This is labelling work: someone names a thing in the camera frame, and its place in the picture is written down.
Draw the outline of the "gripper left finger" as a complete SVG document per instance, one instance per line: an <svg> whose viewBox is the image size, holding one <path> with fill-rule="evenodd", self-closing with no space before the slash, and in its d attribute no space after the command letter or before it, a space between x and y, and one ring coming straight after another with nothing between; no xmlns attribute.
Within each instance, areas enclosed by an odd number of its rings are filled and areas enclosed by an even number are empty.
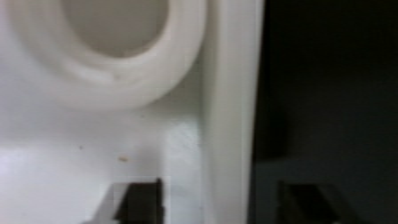
<svg viewBox="0 0 398 224"><path fill-rule="evenodd" d="M93 224L165 224L159 178L111 185L93 213Z"/></svg>

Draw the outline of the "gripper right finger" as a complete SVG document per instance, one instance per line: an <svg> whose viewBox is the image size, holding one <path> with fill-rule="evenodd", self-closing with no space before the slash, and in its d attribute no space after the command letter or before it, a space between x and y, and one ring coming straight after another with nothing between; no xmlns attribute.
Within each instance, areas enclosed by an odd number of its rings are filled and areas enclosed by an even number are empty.
<svg viewBox="0 0 398 224"><path fill-rule="evenodd" d="M362 224L330 184L280 182L276 200L276 224Z"/></svg>

